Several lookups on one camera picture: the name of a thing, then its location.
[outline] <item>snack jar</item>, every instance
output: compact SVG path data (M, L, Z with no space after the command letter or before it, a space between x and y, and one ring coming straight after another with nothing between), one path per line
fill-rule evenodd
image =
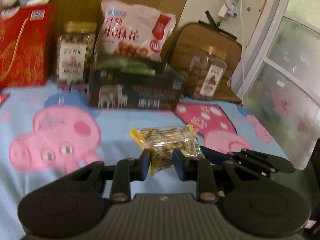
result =
M190 63L185 93L201 100L212 100L227 68L226 53L204 45L195 51Z
M87 83L97 24L66 22L57 42L57 83Z

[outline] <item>cartoon pig eye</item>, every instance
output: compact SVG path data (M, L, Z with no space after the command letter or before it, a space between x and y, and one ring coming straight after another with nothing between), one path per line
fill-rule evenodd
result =
M42 159L45 162L53 162L53 160L54 160L53 152L51 150L42 151Z
M72 145L70 145L69 143L63 143L60 147L60 152L64 156L70 156L73 154L74 150Z

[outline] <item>brown cushion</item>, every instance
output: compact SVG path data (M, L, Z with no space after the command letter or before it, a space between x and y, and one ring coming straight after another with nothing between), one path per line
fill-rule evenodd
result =
M208 29L197 23L190 23L177 34L176 44L169 56L169 64L179 72L186 72L190 66L194 52L202 45L211 45L227 54L226 71L214 95L214 100L241 102L241 100L227 86L241 58L241 45L229 37Z

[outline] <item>dark snack box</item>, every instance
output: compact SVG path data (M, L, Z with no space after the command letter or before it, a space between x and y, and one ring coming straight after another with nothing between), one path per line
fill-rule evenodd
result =
M95 53L89 79L89 106L175 110L184 78L166 63Z

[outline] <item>power strip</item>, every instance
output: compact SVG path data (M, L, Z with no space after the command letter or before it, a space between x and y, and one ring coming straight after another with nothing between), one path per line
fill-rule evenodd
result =
M227 0L229 8L226 4L223 4L218 13L218 16L223 18L224 20L227 20L230 17L236 19L240 12L240 9L238 7L239 2L240 0Z

